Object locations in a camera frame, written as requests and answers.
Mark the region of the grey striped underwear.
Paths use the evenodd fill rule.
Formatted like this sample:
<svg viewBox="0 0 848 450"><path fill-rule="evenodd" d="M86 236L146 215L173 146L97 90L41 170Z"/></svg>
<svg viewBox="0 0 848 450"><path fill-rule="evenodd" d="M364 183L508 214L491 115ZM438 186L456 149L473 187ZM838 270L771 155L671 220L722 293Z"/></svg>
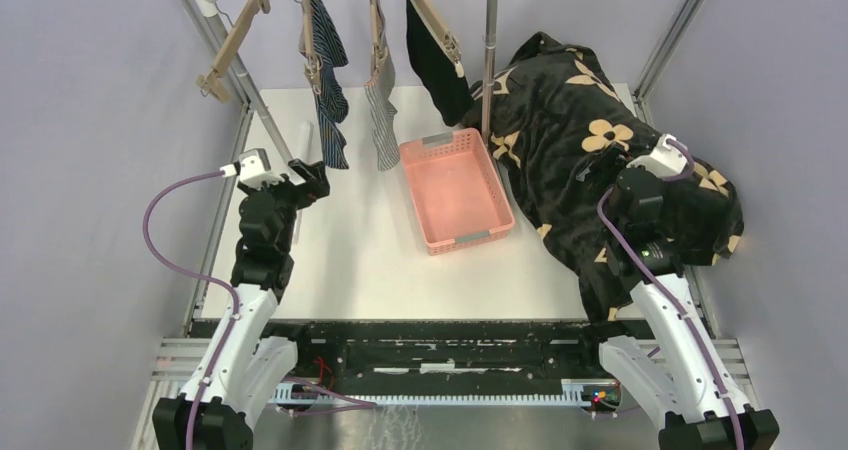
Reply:
<svg viewBox="0 0 848 450"><path fill-rule="evenodd" d="M400 161L399 144L394 129L397 109L390 100L395 88L395 67L391 53L385 48L372 58L370 80L364 90L372 119L372 141L377 152L377 168L388 171Z"/></svg>

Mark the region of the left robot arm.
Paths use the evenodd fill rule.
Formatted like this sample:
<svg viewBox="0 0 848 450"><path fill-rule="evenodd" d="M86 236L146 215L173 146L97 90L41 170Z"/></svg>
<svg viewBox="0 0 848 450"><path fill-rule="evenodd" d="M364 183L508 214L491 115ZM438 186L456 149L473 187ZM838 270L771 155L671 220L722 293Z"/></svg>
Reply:
<svg viewBox="0 0 848 450"><path fill-rule="evenodd" d="M323 162L289 162L302 179L274 173L256 152L216 171L234 177L245 197L240 238L229 280L197 274L221 286L230 304L206 353L178 395L161 398L152 424L161 449L250 449L259 415L286 374L307 374L314 349L298 339L264 337L293 273L290 254L297 214L330 193Z"/></svg>

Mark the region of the navy striped underwear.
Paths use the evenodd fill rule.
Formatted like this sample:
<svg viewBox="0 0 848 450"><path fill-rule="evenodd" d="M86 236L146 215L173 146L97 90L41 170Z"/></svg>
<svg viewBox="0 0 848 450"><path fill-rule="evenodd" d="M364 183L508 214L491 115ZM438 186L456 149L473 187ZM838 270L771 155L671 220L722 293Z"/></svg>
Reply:
<svg viewBox="0 0 848 450"><path fill-rule="evenodd" d="M322 0L310 0L312 8L313 47L320 63L314 96L322 158L327 167L346 170L349 163L344 154L347 141L339 130L349 112L349 104L339 85L335 69L349 61L334 22Z"/></svg>

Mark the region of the wooden hanger of grey underwear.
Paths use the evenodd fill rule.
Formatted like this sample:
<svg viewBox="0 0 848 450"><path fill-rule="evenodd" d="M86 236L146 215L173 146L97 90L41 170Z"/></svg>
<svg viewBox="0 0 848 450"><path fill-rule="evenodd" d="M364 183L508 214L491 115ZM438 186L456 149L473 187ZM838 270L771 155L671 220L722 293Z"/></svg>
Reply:
<svg viewBox="0 0 848 450"><path fill-rule="evenodd" d="M381 0L369 0L369 15L372 40L370 79L375 80L389 56L388 43L385 35L385 17L382 11Z"/></svg>

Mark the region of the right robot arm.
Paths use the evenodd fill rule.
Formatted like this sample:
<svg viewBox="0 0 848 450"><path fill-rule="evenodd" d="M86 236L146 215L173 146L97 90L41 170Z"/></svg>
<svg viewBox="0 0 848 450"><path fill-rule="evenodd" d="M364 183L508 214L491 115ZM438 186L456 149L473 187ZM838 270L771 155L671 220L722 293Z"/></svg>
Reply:
<svg viewBox="0 0 848 450"><path fill-rule="evenodd" d="M662 449L769 449L780 433L734 381L698 317L679 256L659 229L665 181L626 168L597 213L610 234L607 264L647 321L665 364L633 337L595 339L577 354L591 377L608 372L649 415Z"/></svg>

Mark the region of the wooden hanger of navy underwear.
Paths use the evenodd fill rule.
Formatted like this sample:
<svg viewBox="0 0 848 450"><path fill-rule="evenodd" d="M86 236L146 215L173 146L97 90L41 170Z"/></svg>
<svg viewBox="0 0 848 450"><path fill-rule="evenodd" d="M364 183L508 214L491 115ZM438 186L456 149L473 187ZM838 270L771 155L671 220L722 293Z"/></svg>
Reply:
<svg viewBox="0 0 848 450"><path fill-rule="evenodd" d="M314 9L313 0L298 0L302 10L301 50L305 58L304 74L307 78L314 95L321 94L321 69L320 56L316 53L314 43Z"/></svg>

